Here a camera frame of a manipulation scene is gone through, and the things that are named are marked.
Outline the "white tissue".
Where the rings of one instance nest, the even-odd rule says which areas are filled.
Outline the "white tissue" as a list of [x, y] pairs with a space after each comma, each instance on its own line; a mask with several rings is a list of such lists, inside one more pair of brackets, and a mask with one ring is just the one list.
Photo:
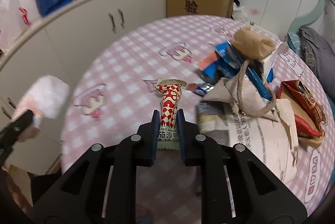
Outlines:
[[19, 100], [11, 121], [27, 110], [33, 112], [33, 126], [41, 128], [45, 118], [56, 119], [69, 96], [70, 87], [55, 76], [44, 75], [37, 79]]

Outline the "red white snack wrapper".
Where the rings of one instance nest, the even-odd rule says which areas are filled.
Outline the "red white snack wrapper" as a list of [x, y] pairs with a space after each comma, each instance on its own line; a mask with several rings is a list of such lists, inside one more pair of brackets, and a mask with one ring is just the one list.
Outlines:
[[161, 93], [161, 119], [158, 133], [158, 149], [179, 149], [177, 133], [177, 111], [182, 96], [182, 89], [187, 83], [179, 79], [159, 79], [156, 90]]

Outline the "blue white carton box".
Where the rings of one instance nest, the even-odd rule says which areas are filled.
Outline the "blue white carton box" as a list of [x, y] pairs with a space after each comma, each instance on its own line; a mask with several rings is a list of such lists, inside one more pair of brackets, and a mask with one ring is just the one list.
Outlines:
[[[271, 99], [271, 94], [265, 87], [265, 84], [274, 79], [273, 65], [279, 54], [287, 52], [288, 46], [281, 42], [269, 56], [258, 61], [250, 63], [246, 70], [246, 75], [253, 83], [261, 98]], [[214, 52], [198, 62], [198, 68], [202, 72], [202, 77], [215, 84], [224, 77], [230, 79], [238, 74], [245, 58], [234, 48], [229, 41], [214, 46]]]

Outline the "beige sock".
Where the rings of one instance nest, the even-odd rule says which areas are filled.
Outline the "beige sock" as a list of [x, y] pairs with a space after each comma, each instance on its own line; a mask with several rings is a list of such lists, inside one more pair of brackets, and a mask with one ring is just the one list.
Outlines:
[[264, 59], [276, 49], [272, 39], [253, 31], [251, 26], [244, 26], [234, 34], [232, 46], [252, 60]]

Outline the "pink checkered bed blanket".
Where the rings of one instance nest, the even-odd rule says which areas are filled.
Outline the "pink checkered bed blanket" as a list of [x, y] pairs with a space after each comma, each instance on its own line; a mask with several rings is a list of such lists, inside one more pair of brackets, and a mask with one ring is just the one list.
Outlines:
[[[73, 93], [61, 134], [62, 168], [67, 170], [91, 145], [108, 147], [137, 132], [160, 109], [158, 79], [200, 83], [198, 62], [225, 42], [242, 23], [214, 16], [162, 19], [113, 42], [86, 70]], [[299, 79], [324, 107], [328, 123], [318, 148], [301, 147], [296, 176], [288, 188], [312, 213], [328, 192], [334, 166], [334, 118], [327, 96], [309, 67], [292, 51], [276, 58], [277, 90]], [[196, 169], [183, 165], [180, 153], [160, 150], [151, 168], [137, 171], [137, 200], [154, 223], [200, 223]]]

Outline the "white low cabinet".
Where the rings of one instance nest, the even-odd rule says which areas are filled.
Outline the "white low cabinet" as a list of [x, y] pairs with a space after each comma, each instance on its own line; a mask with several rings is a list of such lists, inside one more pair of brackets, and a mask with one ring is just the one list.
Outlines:
[[77, 0], [19, 38], [1, 58], [1, 125], [41, 76], [74, 90], [99, 54], [129, 31], [166, 16], [166, 0]]

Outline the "white red plastic bag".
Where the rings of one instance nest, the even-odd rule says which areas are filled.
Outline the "white red plastic bag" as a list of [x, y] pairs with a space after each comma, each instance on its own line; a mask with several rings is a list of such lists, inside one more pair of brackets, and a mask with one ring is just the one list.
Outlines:
[[30, 22], [28, 12], [19, 0], [1, 0], [0, 21], [1, 50], [5, 52], [28, 29]]

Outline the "grey folded clothes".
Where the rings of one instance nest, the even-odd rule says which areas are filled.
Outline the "grey folded clothes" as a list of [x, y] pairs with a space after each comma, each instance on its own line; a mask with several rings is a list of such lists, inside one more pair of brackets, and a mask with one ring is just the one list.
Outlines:
[[315, 74], [325, 93], [334, 101], [334, 51], [324, 37], [302, 26], [298, 32], [302, 59]]

